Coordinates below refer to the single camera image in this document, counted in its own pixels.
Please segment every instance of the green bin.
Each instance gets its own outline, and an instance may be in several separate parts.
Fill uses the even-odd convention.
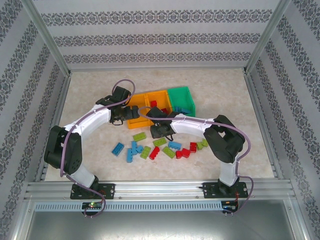
[[[187,116],[196,116],[196,106],[187,86],[170,88],[167,91],[173,111],[178,107],[189,110],[191,113],[186,114]]]

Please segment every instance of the table surface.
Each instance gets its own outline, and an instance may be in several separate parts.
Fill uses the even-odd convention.
[[[270,161],[250,100],[241,69],[179,69],[179,70],[123,70],[103,72],[75,72],[72,74],[64,104],[60,126],[65,126],[87,113],[95,102],[109,94],[120,79],[131,79],[136,93],[145,93],[169,88],[188,86],[199,118],[227,116],[251,140],[250,153],[240,161],[239,174],[253,178],[273,178]],[[120,86],[132,90],[130,83]],[[147,139],[139,145],[154,147],[150,127],[128,129],[122,126],[104,124],[92,133],[82,147],[83,162],[93,174],[104,181],[133,180],[196,180],[217,179],[220,161],[209,147],[205,147],[189,158],[171,159],[161,150],[155,160],[133,157],[126,162],[127,148],[131,147],[133,135],[145,132]],[[173,135],[174,141],[189,148],[190,142],[201,138],[187,134]],[[124,150],[119,156],[111,151],[120,142]],[[66,181],[59,176],[59,170],[49,166],[46,181]]]

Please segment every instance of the black mounting plate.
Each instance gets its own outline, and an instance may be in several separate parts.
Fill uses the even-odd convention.
[[[202,184],[205,199],[235,199],[236,193],[238,198],[247,198],[248,190],[245,182],[237,181],[230,188],[230,192],[222,193],[218,182],[204,182]]]
[[[98,192],[101,193],[105,199],[114,199],[116,185],[113,183],[99,183]],[[83,199],[101,199],[97,194],[94,194],[82,187],[73,184],[70,194],[72,200],[83,200]]]

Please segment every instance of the red lego brick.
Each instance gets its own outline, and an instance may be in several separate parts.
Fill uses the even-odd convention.
[[[182,157],[186,159],[190,156],[190,151],[188,149],[183,148],[181,152],[182,152]]]
[[[195,153],[197,151],[197,143],[196,142],[190,142],[190,152]]]
[[[156,107],[157,106],[157,101],[151,101],[150,102],[150,107]]]
[[[151,152],[149,158],[151,160],[155,160],[155,157],[157,156],[157,154],[160,152],[160,148],[158,146],[156,146],[153,151]]]
[[[176,159],[180,159],[182,157],[182,151],[175,152]]]
[[[168,115],[168,111],[166,108],[162,108],[161,111]]]

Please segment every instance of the blue lego brick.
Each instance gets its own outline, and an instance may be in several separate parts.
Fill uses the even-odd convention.
[[[185,108],[182,108],[182,109],[181,109],[181,112],[182,112],[183,114],[191,114],[191,111],[189,111],[188,109],[185,109]]]
[[[142,153],[143,150],[144,150],[144,147],[141,146],[141,145],[136,148],[136,152],[137,152],[138,154]]]
[[[130,164],[130,163],[132,163],[132,160],[133,160],[132,149],[128,148],[128,152],[127,152],[127,155],[126,155],[126,162],[128,164]]]
[[[124,149],[125,145],[118,142],[118,144],[115,146],[115,148],[112,150],[112,154],[118,156],[121,151]]]
[[[131,141],[131,148],[132,148],[132,155],[137,155],[137,142],[136,141]]]
[[[177,149],[177,150],[180,150],[181,146],[182,146],[181,143],[178,143],[178,142],[175,142],[175,141],[170,141],[169,144],[168,144],[169,148]]]
[[[181,107],[175,106],[174,107],[174,111],[177,112],[177,113],[181,113]]]

